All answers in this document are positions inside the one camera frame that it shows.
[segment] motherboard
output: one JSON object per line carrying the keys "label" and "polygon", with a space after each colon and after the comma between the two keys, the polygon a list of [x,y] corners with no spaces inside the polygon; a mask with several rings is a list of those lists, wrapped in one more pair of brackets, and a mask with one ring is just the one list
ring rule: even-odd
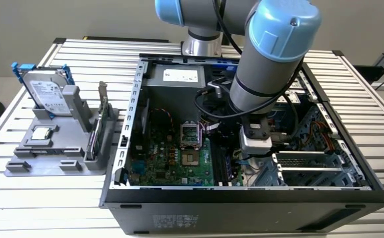
{"label": "motherboard", "polygon": [[134,185],[214,186],[211,143],[203,139],[201,145],[186,146],[183,137],[201,142],[199,130],[186,126],[186,134],[166,130],[151,130],[150,148],[141,159],[133,161],[130,181]]}

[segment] black cable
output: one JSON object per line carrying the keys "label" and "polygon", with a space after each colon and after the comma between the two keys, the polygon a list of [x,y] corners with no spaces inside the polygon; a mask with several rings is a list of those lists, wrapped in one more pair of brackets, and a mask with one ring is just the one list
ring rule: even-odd
{"label": "black cable", "polygon": [[217,16],[218,16],[218,21],[219,21],[219,25],[222,27],[222,30],[225,32],[225,35],[229,39],[229,41],[231,42],[231,45],[233,47],[237,49],[238,53],[242,55],[242,49],[239,48],[237,42],[234,41],[233,37],[231,37],[231,33],[226,27],[226,24],[225,24],[225,21],[223,21],[223,18],[222,18],[222,15],[221,15],[221,11],[219,11],[219,0],[213,0],[213,6],[214,6],[214,11],[217,13]]}
{"label": "black cable", "polygon": [[293,134],[291,134],[291,140],[293,140],[293,136],[297,134],[298,132],[298,127],[299,127],[299,117],[298,117],[298,111],[297,111],[297,108],[295,108],[295,105],[290,99],[290,97],[286,95],[286,93],[283,94],[283,97],[289,103],[289,105],[291,106],[293,108],[293,112],[294,112],[294,117],[295,117],[295,127],[294,127],[294,131],[293,131]]}
{"label": "black cable", "polygon": [[251,158],[267,158],[267,157],[271,157],[271,156],[273,156],[274,152],[275,152],[275,151],[271,150],[271,151],[269,151],[267,154],[265,154],[265,155],[250,155],[249,157],[246,157],[246,158],[242,159],[242,160],[234,160],[234,162],[245,161],[245,160],[249,160],[249,159],[251,159]]}
{"label": "black cable", "polygon": [[384,84],[384,82],[377,87],[377,89],[375,90],[378,90],[382,86],[383,86],[383,84]]}
{"label": "black cable", "polygon": [[207,114],[207,116],[214,117],[214,118],[217,118],[217,119],[233,119],[233,118],[242,117],[242,116],[245,116],[245,115],[247,115],[247,114],[250,114],[250,113],[254,113],[254,112],[262,110],[263,108],[266,108],[266,107],[270,106],[274,102],[278,101],[279,97],[285,94],[285,92],[286,92],[286,91],[289,90],[289,88],[291,87],[291,85],[293,85],[293,83],[295,82],[295,79],[297,79],[297,77],[298,77],[298,74],[299,74],[301,68],[302,68],[302,66],[303,66],[303,63],[305,63],[305,59],[301,60],[299,65],[298,65],[298,67],[297,67],[297,69],[295,69],[294,75],[293,75],[293,77],[291,77],[291,79],[290,79],[290,82],[289,82],[287,85],[282,88],[282,90],[281,90],[281,92],[278,93],[278,95],[274,96],[273,98],[270,98],[266,102],[263,102],[263,104],[259,105],[257,108],[254,108],[254,109],[251,109],[251,110],[249,110],[249,111],[245,111],[245,112],[233,114],[233,115],[227,115],[227,116],[215,115],[215,114],[210,113],[210,112],[199,105],[199,103],[198,103],[198,98],[199,98],[202,95],[205,95],[205,94],[209,93],[209,91],[206,91],[206,90],[198,91],[198,93],[197,93],[197,95],[195,95],[195,100],[194,100],[195,106],[198,107],[198,109],[199,109],[205,114]]}

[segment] robotic arm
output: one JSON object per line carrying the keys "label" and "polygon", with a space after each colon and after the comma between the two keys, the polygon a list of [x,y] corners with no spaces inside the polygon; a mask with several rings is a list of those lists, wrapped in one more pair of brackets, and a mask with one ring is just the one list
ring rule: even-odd
{"label": "robotic arm", "polygon": [[318,8],[309,0],[155,0],[155,8],[163,21],[190,27],[183,46],[190,49],[193,45],[195,55],[218,56],[209,55],[214,48],[209,45],[221,35],[221,26],[225,33],[246,36],[230,90],[237,114],[225,118],[267,114],[311,48],[322,22]]}

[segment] wire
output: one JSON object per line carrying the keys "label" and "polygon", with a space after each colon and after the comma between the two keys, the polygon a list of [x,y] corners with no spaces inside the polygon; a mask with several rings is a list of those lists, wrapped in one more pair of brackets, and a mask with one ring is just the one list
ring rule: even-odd
{"label": "wire", "polygon": [[213,0],[213,6],[214,6],[214,11],[217,13],[217,17],[218,17],[218,21],[219,21],[219,25],[222,27],[222,30],[225,32],[225,35],[233,45],[233,47],[235,48],[235,50],[238,51],[238,53],[242,55],[242,49],[239,48],[237,42],[234,41],[233,37],[231,37],[231,33],[226,27],[226,24],[225,24],[225,21],[223,21],[223,18],[222,18],[222,14],[221,14],[221,6],[219,6],[219,0]]}
{"label": "wire", "polygon": [[241,165],[246,165],[246,166],[250,166],[254,170],[261,170],[259,168],[254,167],[250,163],[246,164],[246,163],[239,163]]}
{"label": "wire", "polygon": [[[318,125],[319,130],[322,130],[323,127],[327,128],[327,125],[326,125],[323,122],[313,121],[311,124],[310,124],[310,134],[309,134],[307,140],[305,141],[302,147],[305,147],[305,146],[309,144],[309,142],[310,142],[310,139],[311,139],[313,134],[314,134],[314,129],[313,129],[313,126],[314,126],[314,125]],[[325,141],[326,141],[326,145],[327,145],[327,147],[329,147],[329,150],[334,150],[334,149],[335,149],[335,146],[334,146],[334,144],[333,144],[333,141],[331,141],[330,137],[329,137],[329,136],[326,135],[326,133],[323,133],[323,132],[321,132],[321,134],[322,134],[322,136],[323,136],[323,138],[325,138]]]}
{"label": "wire", "polygon": [[[327,124],[326,124],[325,122],[317,121],[315,123],[318,124],[319,128],[322,128],[322,127],[329,128],[329,126],[327,126]],[[329,145],[329,149],[330,149],[330,150],[334,150],[334,149],[335,149],[335,145],[333,144],[333,141],[331,141],[327,133],[326,133],[326,132],[322,132],[322,136],[323,136],[323,138],[325,138],[325,140],[326,140],[326,143],[327,143],[327,145]]]}
{"label": "wire", "polygon": [[378,90],[382,86],[383,86],[383,84],[384,84],[384,82],[377,87],[377,89],[375,90]]}
{"label": "wire", "polygon": [[154,109],[151,110],[151,112],[153,112],[153,111],[162,111],[162,112],[166,112],[166,113],[167,113],[169,118],[170,118],[170,122],[171,122],[171,127],[174,128],[174,122],[173,122],[173,117],[171,117],[170,112],[169,112],[165,108],[154,108]]}
{"label": "wire", "polygon": [[267,152],[267,154],[265,154],[265,155],[250,155],[249,157],[246,157],[246,158],[242,159],[242,160],[235,160],[235,162],[245,161],[245,160],[249,160],[249,159],[251,159],[251,158],[267,158],[267,157],[273,156],[274,152],[275,152],[274,150],[270,150],[270,151]]}
{"label": "wire", "polygon": [[247,178],[247,180],[246,180],[246,186],[249,186],[250,187],[250,180],[251,180],[251,178],[257,175],[257,174],[259,174],[262,172],[262,170],[259,169],[255,173],[253,173],[251,174],[251,176]]}
{"label": "wire", "polygon": [[305,58],[301,60],[299,62],[299,65],[295,69],[295,72],[294,72],[294,75],[290,79],[290,82],[286,84],[286,86],[282,88],[281,92],[278,93],[277,96],[274,96],[273,98],[270,98],[266,102],[263,102],[262,105],[259,105],[257,108],[249,110],[249,111],[245,111],[245,112],[241,112],[241,113],[237,113],[237,114],[233,114],[233,115],[227,115],[227,116],[219,116],[219,115],[215,115],[213,114],[211,112],[209,112],[198,103],[198,98],[207,94],[209,91],[205,91],[205,90],[201,90],[198,91],[197,95],[195,95],[195,100],[194,100],[194,103],[195,103],[195,106],[198,107],[198,109],[205,113],[207,114],[210,117],[214,117],[217,119],[233,119],[233,118],[238,118],[238,117],[242,117],[247,114],[251,114],[259,110],[262,110],[263,108],[266,108],[267,106],[270,106],[274,102],[278,101],[279,97],[285,94],[285,92],[289,90],[290,86],[293,85],[293,83],[295,82],[295,79],[298,77],[298,74],[299,74],[299,71],[301,71],[301,68],[303,66],[303,63],[305,63]]}
{"label": "wire", "polygon": [[283,97],[289,103],[289,105],[291,106],[293,108],[293,112],[294,112],[294,117],[295,117],[295,127],[294,127],[294,131],[293,131],[293,134],[291,136],[294,136],[297,133],[298,133],[298,129],[299,129],[299,117],[298,117],[298,111],[297,111],[297,108],[295,108],[295,105],[290,99],[290,97],[287,96],[287,94],[285,93],[283,94]]}

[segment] green circuit board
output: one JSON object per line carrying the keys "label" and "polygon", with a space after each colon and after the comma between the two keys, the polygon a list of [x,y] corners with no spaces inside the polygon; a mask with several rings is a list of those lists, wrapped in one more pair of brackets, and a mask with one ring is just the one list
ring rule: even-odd
{"label": "green circuit board", "polygon": [[181,135],[151,134],[145,160],[133,161],[130,180],[141,186],[214,186],[211,144],[205,139],[199,150],[181,149]]}

